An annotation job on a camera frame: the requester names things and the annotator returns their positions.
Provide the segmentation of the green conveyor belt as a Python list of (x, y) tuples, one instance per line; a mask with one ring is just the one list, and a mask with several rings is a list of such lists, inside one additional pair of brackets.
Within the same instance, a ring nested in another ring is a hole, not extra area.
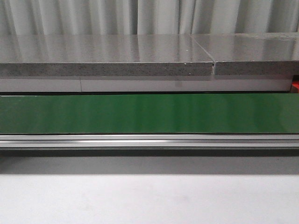
[(298, 133), (290, 93), (2, 96), (2, 134)]

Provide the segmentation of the grey granite slab left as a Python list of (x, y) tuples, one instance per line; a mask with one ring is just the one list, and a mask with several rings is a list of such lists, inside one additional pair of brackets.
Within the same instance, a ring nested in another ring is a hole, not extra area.
[(8, 77), (209, 76), (213, 61), (188, 35), (3, 35)]

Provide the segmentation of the grey granite slab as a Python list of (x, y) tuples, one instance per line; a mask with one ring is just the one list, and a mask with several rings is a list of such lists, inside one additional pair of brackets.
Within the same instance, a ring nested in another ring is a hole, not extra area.
[(221, 76), (293, 77), (299, 73), (299, 34), (192, 35)]
[(213, 61), (188, 35), (3, 35), (8, 77), (209, 76)]

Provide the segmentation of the grey granite slab right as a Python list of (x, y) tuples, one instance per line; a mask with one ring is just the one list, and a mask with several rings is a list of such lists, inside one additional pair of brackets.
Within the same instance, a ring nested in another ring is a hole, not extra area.
[(192, 35), (221, 76), (293, 77), (299, 73), (299, 34)]

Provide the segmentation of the red plastic tray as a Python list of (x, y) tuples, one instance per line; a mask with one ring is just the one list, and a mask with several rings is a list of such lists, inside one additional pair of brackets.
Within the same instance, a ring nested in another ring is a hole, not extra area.
[(299, 93), (299, 80), (292, 82), (291, 93)]

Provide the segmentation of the grey pleated curtain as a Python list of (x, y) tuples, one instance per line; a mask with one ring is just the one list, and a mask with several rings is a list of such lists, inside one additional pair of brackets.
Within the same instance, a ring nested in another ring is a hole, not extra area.
[(296, 0), (3, 0), (3, 35), (297, 32)]

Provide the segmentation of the aluminium conveyor frame rail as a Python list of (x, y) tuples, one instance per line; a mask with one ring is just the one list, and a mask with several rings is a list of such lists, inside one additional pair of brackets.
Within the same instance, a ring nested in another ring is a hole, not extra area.
[(7, 134), (1, 148), (298, 148), (298, 134)]

